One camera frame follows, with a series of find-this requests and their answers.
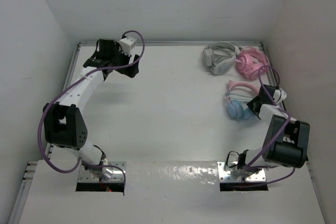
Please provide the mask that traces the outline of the pink blue cat-ear headphones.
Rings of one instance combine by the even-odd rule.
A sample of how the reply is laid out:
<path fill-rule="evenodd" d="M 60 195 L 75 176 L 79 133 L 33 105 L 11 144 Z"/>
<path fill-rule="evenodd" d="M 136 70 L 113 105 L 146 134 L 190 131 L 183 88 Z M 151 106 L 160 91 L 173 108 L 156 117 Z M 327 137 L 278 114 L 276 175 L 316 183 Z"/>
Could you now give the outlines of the pink blue cat-ear headphones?
<path fill-rule="evenodd" d="M 244 108 L 241 101 L 231 98 L 232 91 L 235 88 L 247 88 L 255 96 L 259 93 L 260 88 L 244 81 L 229 80 L 228 82 L 228 89 L 225 93 L 227 113 L 232 119 L 235 120 L 249 120 L 254 116 L 254 113 L 251 111 L 251 109 L 249 107 Z"/>

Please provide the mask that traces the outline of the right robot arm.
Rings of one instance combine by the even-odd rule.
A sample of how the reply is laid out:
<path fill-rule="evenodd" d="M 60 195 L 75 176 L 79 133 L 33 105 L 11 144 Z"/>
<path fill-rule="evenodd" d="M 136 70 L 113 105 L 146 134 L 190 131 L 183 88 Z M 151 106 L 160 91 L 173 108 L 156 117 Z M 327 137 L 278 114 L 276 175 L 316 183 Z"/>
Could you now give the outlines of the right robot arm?
<path fill-rule="evenodd" d="M 297 120 L 283 110 L 284 98 L 278 86 L 262 85 L 258 95 L 247 103 L 252 113 L 268 123 L 261 148 L 245 150 L 238 158 L 237 170 L 254 174 L 278 166 L 301 168 L 307 160 L 310 124 Z"/>

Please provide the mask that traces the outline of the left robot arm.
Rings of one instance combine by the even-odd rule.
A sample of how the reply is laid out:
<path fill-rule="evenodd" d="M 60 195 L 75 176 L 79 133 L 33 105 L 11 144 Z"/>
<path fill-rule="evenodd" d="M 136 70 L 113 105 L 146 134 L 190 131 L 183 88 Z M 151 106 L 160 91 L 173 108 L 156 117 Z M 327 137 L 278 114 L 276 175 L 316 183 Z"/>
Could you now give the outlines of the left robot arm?
<path fill-rule="evenodd" d="M 136 43 L 135 38 L 127 36 L 118 41 L 97 41 L 93 55 L 83 64 L 76 81 L 59 98 L 44 107 L 43 125 L 47 143 L 73 151 L 86 164 L 101 164 L 104 153 L 89 141 L 82 111 L 95 89 L 112 71 L 130 78 L 139 72 L 141 57 L 131 55 Z"/>

